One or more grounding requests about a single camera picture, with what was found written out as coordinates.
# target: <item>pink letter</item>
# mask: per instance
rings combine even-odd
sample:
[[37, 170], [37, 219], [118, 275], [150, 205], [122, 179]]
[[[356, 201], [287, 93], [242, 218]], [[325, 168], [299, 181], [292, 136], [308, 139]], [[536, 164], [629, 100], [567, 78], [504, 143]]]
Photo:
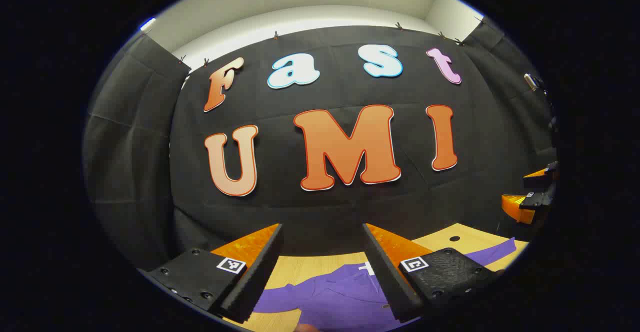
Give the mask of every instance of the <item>pink letter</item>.
[[458, 85], [462, 82], [462, 77], [454, 73], [449, 66], [451, 59], [448, 56], [444, 56], [440, 50], [434, 47], [427, 51], [427, 56], [432, 57], [436, 61], [442, 75], [452, 84]]

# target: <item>purple cloth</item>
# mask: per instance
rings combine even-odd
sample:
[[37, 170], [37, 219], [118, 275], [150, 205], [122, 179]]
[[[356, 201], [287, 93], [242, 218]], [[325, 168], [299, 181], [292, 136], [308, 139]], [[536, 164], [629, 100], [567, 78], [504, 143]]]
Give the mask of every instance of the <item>purple cloth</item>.
[[[466, 256], [483, 266], [516, 250], [510, 239]], [[343, 265], [333, 273], [309, 278], [298, 285], [264, 290], [253, 311], [275, 313], [300, 309], [298, 323], [322, 332], [386, 332], [412, 323], [398, 322], [375, 275], [363, 264]]]

